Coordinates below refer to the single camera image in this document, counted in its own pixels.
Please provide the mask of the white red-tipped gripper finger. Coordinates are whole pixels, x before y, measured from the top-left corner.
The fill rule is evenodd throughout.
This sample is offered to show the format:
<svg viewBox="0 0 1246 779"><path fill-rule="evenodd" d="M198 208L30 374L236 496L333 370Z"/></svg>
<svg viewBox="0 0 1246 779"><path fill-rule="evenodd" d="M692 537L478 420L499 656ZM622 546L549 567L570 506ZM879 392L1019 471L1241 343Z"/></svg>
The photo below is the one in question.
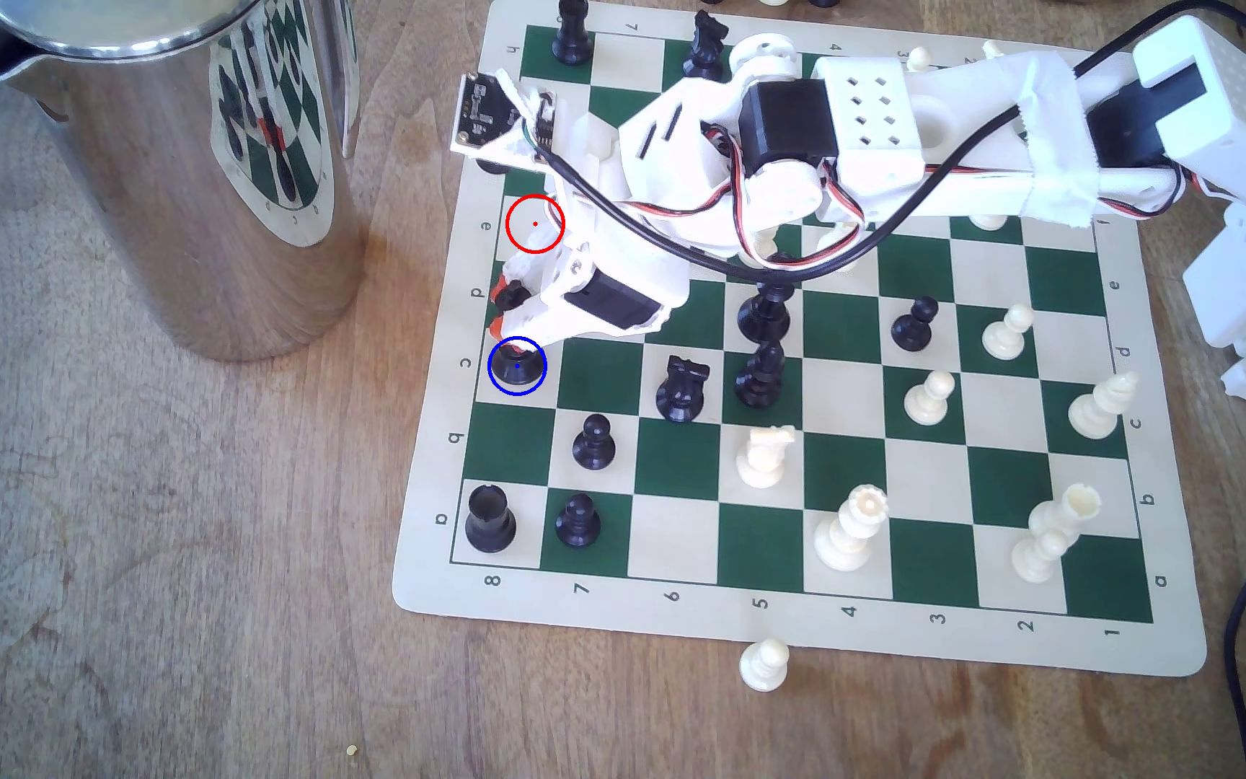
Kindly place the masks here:
<svg viewBox="0 0 1246 779"><path fill-rule="evenodd" d="M552 284L567 289L579 285L578 277L591 259L588 247L557 247L554 251L530 254L515 251L505 260L488 299L493 302L525 302L549 290Z"/></svg>
<svg viewBox="0 0 1246 779"><path fill-rule="evenodd" d="M522 304L497 313L490 322L488 333L498 342L513 337L531 342L562 342L579 335L579 308L569 304Z"/></svg>

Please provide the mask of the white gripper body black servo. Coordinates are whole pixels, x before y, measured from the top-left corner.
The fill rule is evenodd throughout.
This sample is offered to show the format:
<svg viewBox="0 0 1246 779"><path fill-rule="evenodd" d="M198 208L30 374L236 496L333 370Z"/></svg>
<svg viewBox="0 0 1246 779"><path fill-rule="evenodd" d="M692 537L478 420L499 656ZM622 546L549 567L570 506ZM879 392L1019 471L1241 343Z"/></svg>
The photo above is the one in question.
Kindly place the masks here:
<svg viewBox="0 0 1246 779"><path fill-rule="evenodd" d="M579 308L579 335L659 330L688 299L692 262L640 239L572 188L563 208L563 247L591 248L579 285L563 284L563 304Z"/></svg>

